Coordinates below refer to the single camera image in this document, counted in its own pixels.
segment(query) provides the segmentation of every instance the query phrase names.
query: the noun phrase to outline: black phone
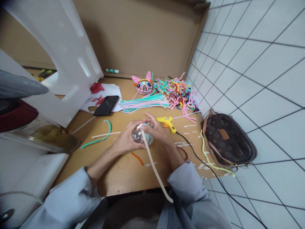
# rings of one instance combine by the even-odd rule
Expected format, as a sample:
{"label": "black phone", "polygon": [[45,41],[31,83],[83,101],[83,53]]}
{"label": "black phone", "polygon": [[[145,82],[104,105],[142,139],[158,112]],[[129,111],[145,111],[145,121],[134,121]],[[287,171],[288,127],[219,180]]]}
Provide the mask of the black phone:
{"label": "black phone", "polygon": [[119,99],[118,95],[106,96],[93,115],[95,116],[110,115],[118,99]]}

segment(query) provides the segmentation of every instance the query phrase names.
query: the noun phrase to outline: bag strap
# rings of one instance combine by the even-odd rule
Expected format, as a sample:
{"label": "bag strap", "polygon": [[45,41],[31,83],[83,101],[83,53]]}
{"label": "bag strap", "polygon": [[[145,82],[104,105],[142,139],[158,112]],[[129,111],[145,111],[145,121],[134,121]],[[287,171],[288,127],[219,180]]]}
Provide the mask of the bag strap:
{"label": "bag strap", "polygon": [[223,168],[223,166],[220,165],[220,164],[218,163],[218,161],[215,159],[215,157],[213,156],[213,153],[212,153],[212,150],[211,150],[210,146],[211,146],[211,147],[213,148],[213,150],[217,153],[217,155],[218,155],[220,158],[222,158],[225,162],[227,162],[229,165],[234,165],[233,162],[231,162],[231,161],[229,161],[229,160],[223,158],[223,157],[220,155],[220,153],[218,152],[218,150],[216,149],[216,147],[215,147],[210,141],[208,141],[208,139],[207,139],[207,136],[206,136],[207,120],[208,120],[209,117],[211,117],[211,116],[213,115],[213,113],[218,114],[217,112],[214,111],[213,108],[211,108],[210,112],[208,113],[208,115],[206,116],[206,118],[204,119],[204,122],[203,122],[203,138],[204,138],[204,141],[206,142],[205,145],[206,145],[208,151],[210,152],[212,158],[214,159],[214,161],[215,161],[221,168]]}

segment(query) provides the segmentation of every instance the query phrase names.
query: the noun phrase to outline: leather tag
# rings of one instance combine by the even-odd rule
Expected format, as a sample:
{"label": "leather tag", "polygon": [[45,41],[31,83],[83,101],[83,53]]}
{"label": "leather tag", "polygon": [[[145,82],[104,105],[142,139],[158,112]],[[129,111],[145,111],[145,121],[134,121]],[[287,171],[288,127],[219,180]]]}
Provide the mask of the leather tag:
{"label": "leather tag", "polygon": [[221,136],[224,140],[227,140],[227,139],[230,138],[229,135],[227,134],[227,132],[224,129],[219,130],[219,132],[220,132],[220,134],[221,134]]}

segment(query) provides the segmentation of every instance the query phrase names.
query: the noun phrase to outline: hot glue gun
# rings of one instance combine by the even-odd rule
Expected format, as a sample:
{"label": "hot glue gun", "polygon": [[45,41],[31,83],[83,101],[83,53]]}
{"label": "hot glue gun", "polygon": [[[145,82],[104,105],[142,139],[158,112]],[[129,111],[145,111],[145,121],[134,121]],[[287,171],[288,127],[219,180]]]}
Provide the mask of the hot glue gun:
{"label": "hot glue gun", "polygon": [[171,121],[173,120],[172,117],[162,117],[157,118],[158,122],[164,123],[164,127],[169,127],[171,129],[172,134],[175,134],[177,131],[172,125]]}

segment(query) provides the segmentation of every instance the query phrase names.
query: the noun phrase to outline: hand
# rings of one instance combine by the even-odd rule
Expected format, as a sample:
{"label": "hand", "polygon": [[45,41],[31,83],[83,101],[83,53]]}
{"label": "hand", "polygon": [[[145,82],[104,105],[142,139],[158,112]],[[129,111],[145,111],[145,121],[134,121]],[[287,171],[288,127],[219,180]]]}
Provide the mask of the hand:
{"label": "hand", "polygon": [[144,119],[145,122],[152,125],[153,129],[144,125],[141,126],[141,129],[144,130],[145,133],[151,134],[154,139],[166,143],[169,140],[169,137],[165,133],[161,123],[149,113],[144,113],[144,115],[148,117],[147,119]]}
{"label": "hand", "polygon": [[133,129],[136,128],[140,123],[144,123],[146,121],[147,119],[136,120],[129,123],[120,133],[114,144],[110,147],[110,150],[116,152],[118,155],[122,155],[135,149],[146,149],[144,144],[135,143],[132,139]]}

